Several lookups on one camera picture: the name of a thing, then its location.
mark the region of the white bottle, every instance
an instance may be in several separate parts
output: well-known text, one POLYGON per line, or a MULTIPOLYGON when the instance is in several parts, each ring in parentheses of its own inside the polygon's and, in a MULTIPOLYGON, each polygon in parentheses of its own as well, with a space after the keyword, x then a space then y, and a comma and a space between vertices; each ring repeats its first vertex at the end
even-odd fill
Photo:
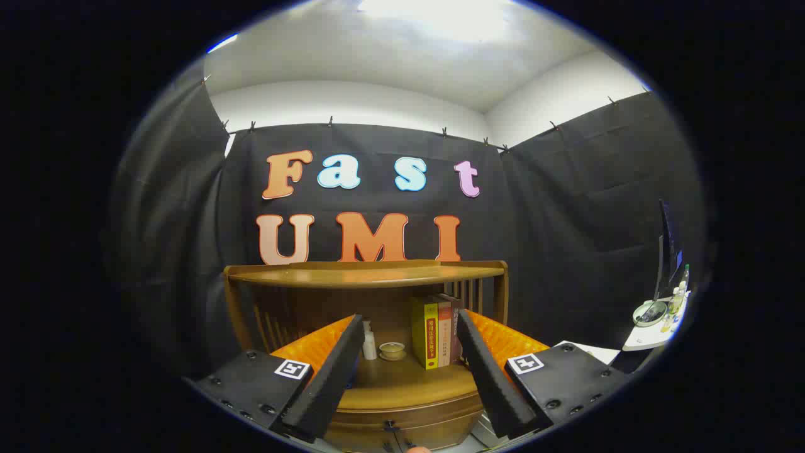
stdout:
POLYGON ((371 321, 363 322, 363 357, 367 360, 374 360, 378 357, 378 349, 374 346, 374 332, 369 327, 371 321))

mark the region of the orange foam pad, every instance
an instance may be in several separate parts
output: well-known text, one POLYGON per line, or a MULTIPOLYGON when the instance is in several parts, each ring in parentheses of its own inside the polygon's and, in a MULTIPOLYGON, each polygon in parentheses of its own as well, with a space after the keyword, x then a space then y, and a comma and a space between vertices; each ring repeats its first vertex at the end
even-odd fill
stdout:
POLYGON ((467 310, 467 314, 470 319, 473 320, 473 324, 475 324, 475 328, 478 329, 478 333, 481 334, 481 338, 484 339, 486 348, 489 349, 489 352, 495 359, 495 363, 500 367, 504 376, 506 376, 509 381, 511 381, 509 373, 504 369, 508 359, 525 354, 536 354, 537 352, 550 349, 548 345, 542 344, 531 337, 527 337, 517 332, 515 329, 504 326, 500 322, 487 318, 482 314, 477 314, 469 310, 467 310))
POLYGON ((338 339, 341 338, 341 334, 344 333, 354 316, 354 314, 351 314, 340 321, 335 321, 333 324, 311 332, 292 343, 280 347, 272 352, 271 355, 310 364, 313 367, 313 374, 308 382, 313 382, 313 379, 316 378, 316 373, 324 365, 327 356, 330 355, 330 352, 338 343, 338 339))

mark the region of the book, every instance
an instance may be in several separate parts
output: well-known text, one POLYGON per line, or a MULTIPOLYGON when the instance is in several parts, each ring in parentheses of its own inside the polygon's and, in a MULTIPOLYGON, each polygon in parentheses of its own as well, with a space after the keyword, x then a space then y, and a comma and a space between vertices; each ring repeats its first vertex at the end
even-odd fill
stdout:
POLYGON ((445 301, 450 302, 452 325, 450 330, 450 363, 459 361, 463 350, 461 349, 461 342, 458 339, 458 313, 459 310, 464 308, 464 302, 461 299, 448 296, 447 294, 440 294, 439 297, 445 301))
POLYGON ((428 297, 411 298, 411 349, 419 363, 431 370, 439 367, 439 306, 428 297))
POLYGON ((439 367, 446 367, 450 364, 450 346, 452 344, 452 303, 434 297, 438 301, 439 307, 439 367))

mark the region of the white ceiling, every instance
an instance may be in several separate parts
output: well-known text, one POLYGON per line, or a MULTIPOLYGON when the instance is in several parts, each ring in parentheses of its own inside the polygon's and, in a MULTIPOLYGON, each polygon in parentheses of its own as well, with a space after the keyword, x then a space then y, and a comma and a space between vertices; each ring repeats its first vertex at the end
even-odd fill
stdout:
POLYGON ((422 16, 432 19, 424 19, 427 23, 359 11, 361 0, 306 2, 208 54, 207 89, 214 95, 280 81, 353 81, 486 113, 546 69, 595 50, 584 37, 527 6, 464 0, 461 7, 440 12, 442 1, 429 0, 426 7, 433 13, 422 16), (478 3, 491 3, 493 10, 471 15, 478 3))

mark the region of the small bowl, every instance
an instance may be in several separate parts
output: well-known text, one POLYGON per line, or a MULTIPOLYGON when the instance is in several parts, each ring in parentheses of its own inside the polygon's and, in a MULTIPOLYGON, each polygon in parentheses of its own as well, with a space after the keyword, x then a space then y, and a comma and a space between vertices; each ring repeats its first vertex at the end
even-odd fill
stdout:
POLYGON ((405 345, 397 342, 383 343, 380 345, 380 357, 386 360, 400 360, 405 357, 405 345))
POLYGON ((662 320, 663 320, 663 316, 665 316, 665 313, 666 313, 667 311, 668 311, 668 305, 667 305, 665 302, 661 302, 661 301, 656 301, 656 302, 653 302, 653 301, 648 301, 648 302, 646 302, 645 304, 640 305, 640 306, 639 306, 639 307, 638 307, 638 308, 637 308, 637 309, 634 311, 634 313, 632 314, 632 321, 634 322, 634 325, 635 325, 635 326, 637 326, 637 327, 648 327, 648 326, 653 326, 654 324, 656 324, 656 323, 658 323, 658 322, 660 322, 660 321, 662 321, 662 320), (648 309, 649 309, 649 308, 652 308, 652 306, 654 306, 654 310, 655 310, 657 313, 660 313, 660 315, 659 315, 657 318, 654 318, 654 319, 652 319, 652 320, 650 320, 650 321, 648 321, 648 322, 638 321, 637 319, 635 319, 635 318, 637 318, 638 316, 642 316, 642 315, 643 315, 643 314, 644 314, 646 311, 648 311, 648 309))

